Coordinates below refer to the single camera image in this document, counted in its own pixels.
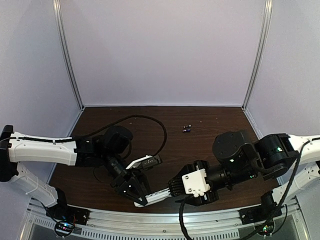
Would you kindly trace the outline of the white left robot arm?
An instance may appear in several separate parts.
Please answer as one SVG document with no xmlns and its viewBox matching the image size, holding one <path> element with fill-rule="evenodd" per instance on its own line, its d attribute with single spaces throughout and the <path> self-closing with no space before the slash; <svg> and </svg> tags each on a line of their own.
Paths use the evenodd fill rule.
<svg viewBox="0 0 320 240">
<path fill-rule="evenodd" d="M 23 162 L 57 163 L 80 168 L 104 166 L 120 195 L 142 206 L 148 204 L 151 192 L 147 177 L 139 170 L 125 166 L 121 154 L 131 146 L 133 134 L 123 126 L 111 126 L 104 134 L 90 137 L 35 137 L 13 131 L 6 125 L 0 135 L 0 180 L 17 184 L 27 195 L 40 201 L 47 215 L 59 220 L 73 219 L 65 193 L 28 171 Z"/>
</svg>

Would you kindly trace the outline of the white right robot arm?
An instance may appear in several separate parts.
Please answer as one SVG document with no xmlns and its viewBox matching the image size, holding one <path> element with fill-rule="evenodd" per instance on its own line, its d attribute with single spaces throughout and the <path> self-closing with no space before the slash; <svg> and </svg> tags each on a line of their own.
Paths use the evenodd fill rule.
<svg viewBox="0 0 320 240">
<path fill-rule="evenodd" d="M 219 165 L 210 166 L 197 160 L 185 165 L 168 182 L 172 197 L 188 196 L 191 206 L 211 204 L 219 199 L 218 190 L 232 190 L 234 185 L 262 175 L 264 180 L 278 178 L 288 172 L 294 162 L 305 164 L 292 183 L 265 193 L 258 206 L 239 211 L 242 224 L 266 220 L 270 213 L 276 217 L 282 211 L 281 198 L 292 199 L 300 190 L 320 178 L 320 137 L 296 136 L 285 133 L 269 134 L 252 142 L 245 130 L 218 135 L 212 145 L 212 153 Z"/>
</svg>

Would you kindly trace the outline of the white remote control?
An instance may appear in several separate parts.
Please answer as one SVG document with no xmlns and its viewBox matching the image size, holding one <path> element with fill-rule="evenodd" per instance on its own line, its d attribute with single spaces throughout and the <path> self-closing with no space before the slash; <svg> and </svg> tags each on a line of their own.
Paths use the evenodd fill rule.
<svg viewBox="0 0 320 240">
<path fill-rule="evenodd" d="M 147 200 L 147 204 L 146 205 L 142 205 L 140 203 L 134 202 L 134 206 L 137 208 L 143 208 L 146 206 L 150 206 L 159 202 L 164 201 L 165 199 L 171 198 L 171 193 L 169 188 L 165 188 L 156 192 L 153 192 L 149 195 L 146 195 L 145 198 Z"/>
</svg>

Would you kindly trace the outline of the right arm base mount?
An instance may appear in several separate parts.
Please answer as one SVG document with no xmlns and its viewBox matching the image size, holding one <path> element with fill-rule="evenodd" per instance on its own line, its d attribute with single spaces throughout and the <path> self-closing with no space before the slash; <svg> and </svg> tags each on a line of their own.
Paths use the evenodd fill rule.
<svg viewBox="0 0 320 240">
<path fill-rule="evenodd" d="M 256 226 L 255 230 L 241 238 L 242 240 L 249 240 L 256 234 L 262 237 L 272 236 L 280 231 L 287 219 L 288 208 L 286 207 L 284 220 L 279 228 L 276 229 L 273 218 L 281 216 L 282 210 L 281 207 L 278 208 L 278 205 L 273 198 L 273 191 L 271 190 L 265 193 L 260 199 L 260 205 L 242 208 L 238 211 L 242 225 L 266 221 L 271 213 L 274 213 L 274 215 L 269 221 L 267 221 L 267 223 Z"/>
</svg>

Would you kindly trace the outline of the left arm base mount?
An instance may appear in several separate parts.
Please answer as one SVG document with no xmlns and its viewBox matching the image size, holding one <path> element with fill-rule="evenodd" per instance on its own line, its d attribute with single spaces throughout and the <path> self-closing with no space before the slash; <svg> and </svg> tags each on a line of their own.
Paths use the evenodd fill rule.
<svg viewBox="0 0 320 240">
<path fill-rule="evenodd" d="M 55 222 L 53 230 L 60 238 L 70 236 L 77 225 L 85 226 L 90 215 L 88 209 L 69 205 L 66 207 L 58 205 L 53 207 L 44 206 L 43 208 L 46 211 L 46 215 Z"/>
</svg>

